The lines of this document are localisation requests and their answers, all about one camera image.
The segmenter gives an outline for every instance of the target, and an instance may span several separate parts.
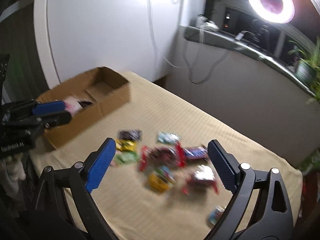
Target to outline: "beige tablecloth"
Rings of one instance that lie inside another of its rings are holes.
[[[272,167],[280,170],[295,223],[302,189],[302,175],[299,171],[273,152],[183,99],[134,73],[123,75],[131,82],[131,102],[58,150],[50,151],[44,140],[38,140],[31,159],[39,174],[47,165],[62,169],[71,167],[77,161],[84,161],[90,152],[99,148],[105,138],[116,138],[122,129],[143,131],[139,149],[142,145],[155,146],[158,131],[179,134],[185,147],[207,145],[210,140],[217,139],[239,163],[247,162],[257,170],[269,171]],[[178,185],[183,184],[185,173],[175,173]],[[217,205],[226,206],[231,198],[231,193],[223,188],[220,179],[219,195],[208,190],[206,194],[190,196],[183,195],[179,186],[170,193],[158,195],[145,187],[145,180],[145,175],[137,172],[135,164],[109,167],[99,188],[92,192],[100,212],[120,239],[202,240],[210,231],[207,224],[210,212]],[[238,230],[248,224],[257,193],[254,190]],[[77,226],[84,230],[69,191],[67,200]]]

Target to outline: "ring light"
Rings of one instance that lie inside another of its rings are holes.
[[[249,3],[262,18],[269,22],[288,23],[294,16],[294,4],[292,0],[282,0],[283,9],[279,14],[266,10],[261,0],[249,0]]]

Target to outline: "blue gripper pad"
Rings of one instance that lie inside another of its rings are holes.
[[[237,160],[233,155],[228,154],[217,140],[212,140],[208,143],[208,156],[225,189],[234,194],[238,189],[240,176]]]
[[[97,157],[87,172],[87,183],[85,184],[85,188],[89,193],[91,193],[93,189],[99,187],[99,184],[102,181],[102,178],[106,173],[113,157],[115,156],[115,153],[115,140],[107,138],[100,146],[98,151],[90,154]]]
[[[49,103],[39,104],[32,110],[34,115],[45,115],[64,111],[66,108],[63,101],[53,101]]]

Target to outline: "green snack package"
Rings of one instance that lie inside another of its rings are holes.
[[[139,157],[136,152],[123,152],[122,154],[116,154],[114,158],[116,165],[136,163],[138,160]]]
[[[305,158],[297,167],[306,176],[311,171],[320,171],[320,150],[317,149]]]

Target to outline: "window sill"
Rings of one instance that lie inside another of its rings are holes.
[[[235,40],[234,35],[222,31],[216,33],[204,31],[204,36],[204,44],[213,47],[233,50],[254,60],[262,61],[265,65],[271,67],[272,69],[284,75],[286,78],[290,79],[293,83],[295,83],[306,93],[310,94],[311,96],[314,96],[313,92],[311,92],[309,87],[307,87],[303,82],[301,82],[299,78],[295,75],[295,73],[291,72],[287,68],[287,65],[284,62],[274,57],[266,50],[256,46],[255,44],[251,44],[242,40],[237,41]],[[186,27],[184,38],[187,41],[199,43],[199,28],[191,26]]]

